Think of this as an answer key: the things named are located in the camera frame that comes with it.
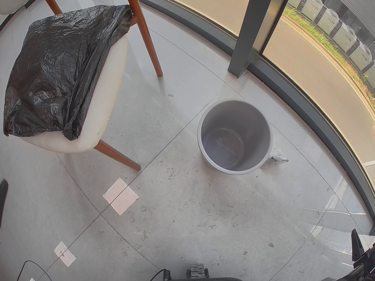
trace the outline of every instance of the garbage bag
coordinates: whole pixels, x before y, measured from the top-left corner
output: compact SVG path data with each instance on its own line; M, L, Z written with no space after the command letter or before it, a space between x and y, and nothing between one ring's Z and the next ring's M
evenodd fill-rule
M109 50L132 18L129 5L99 5L32 23L6 88L4 134L78 138Z

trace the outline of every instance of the wire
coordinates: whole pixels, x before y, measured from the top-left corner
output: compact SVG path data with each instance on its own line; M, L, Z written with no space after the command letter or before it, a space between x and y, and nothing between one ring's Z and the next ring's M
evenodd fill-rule
M17 281L20 279L20 276L21 276L21 273L22 273L22 271L23 271L23 268L25 267L25 264L26 264L27 262L32 262L33 264L36 264L37 266L40 267L40 265L37 264L37 263L35 263L34 261L26 260L25 263L24 263L24 265L22 265L22 269L21 269L20 274L18 275ZM42 269L41 267L40 267L40 269L41 269L41 270L47 275L47 277L51 280L51 278L48 276L47 272L46 272L44 269Z
M152 281L158 274L160 274L161 272L165 271L166 269L161 269L160 271L158 271L154 277L152 277L152 279L150 281Z

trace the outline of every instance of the grass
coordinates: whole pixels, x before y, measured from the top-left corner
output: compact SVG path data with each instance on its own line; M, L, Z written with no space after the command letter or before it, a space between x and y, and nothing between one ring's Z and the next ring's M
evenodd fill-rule
M331 43L328 37L319 31L314 25L312 25L309 21L305 20L301 17L296 9L285 8L283 12L284 16L287 16L291 19L294 23L301 26L307 33L313 36L318 42L320 42L327 51L333 55L333 57L342 65L344 70L349 74L350 77L353 78L356 85L361 90L362 94L367 98L368 102L375 110L375 99L372 93L368 90L366 84L364 83L367 81L368 76L364 75L362 78L358 75L357 71L353 68L353 66L347 61L346 57Z

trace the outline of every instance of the tile floor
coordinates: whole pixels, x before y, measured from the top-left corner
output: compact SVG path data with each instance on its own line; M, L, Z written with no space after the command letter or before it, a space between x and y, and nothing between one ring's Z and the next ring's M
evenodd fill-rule
M64 12L127 3L56 1ZM143 7L164 75L157 78L132 27L126 75L103 138L139 162L141 171L95 150L56 154L0 135L0 176L9 182L1 279L16 280L25 260L53 281L149 280L162 268L178 279L193 263L204 263L211 277L244 281L319 281L349 272L350 232L356 228L368 247L372 222L335 158L262 82L250 73L239 79L228 73L228 55ZM36 0L0 31L1 96L28 26L52 14ZM264 112L273 146L288 163L243 176L204 163L196 140L199 118L208 105L229 97ZM125 183L117 184L120 192L138 196L121 215L103 197L119 178ZM70 253L55 253L60 242ZM48 280L27 263L20 280L31 278Z

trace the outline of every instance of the white paper square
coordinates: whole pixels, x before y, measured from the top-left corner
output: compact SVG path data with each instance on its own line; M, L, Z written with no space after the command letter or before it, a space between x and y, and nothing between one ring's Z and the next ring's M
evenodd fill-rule
M67 249L67 247L64 245L64 243L62 241L60 241L60 243L57 245L56 249L55 249L55 253L57 255L57 257L60 257L63 252L65 252Z
M65 263L66 266L69 266L73 263L73 261L75 260L75 257L69 250L66 250L61 255L60 259L63 261L63 263Z
M116 199L111 203L116 212L121 215L126 209L130 207L137 199L138 195L130 188L127 187Z
M107 200L109 204L126 188L127 184L119 178L103 195L103 198Z

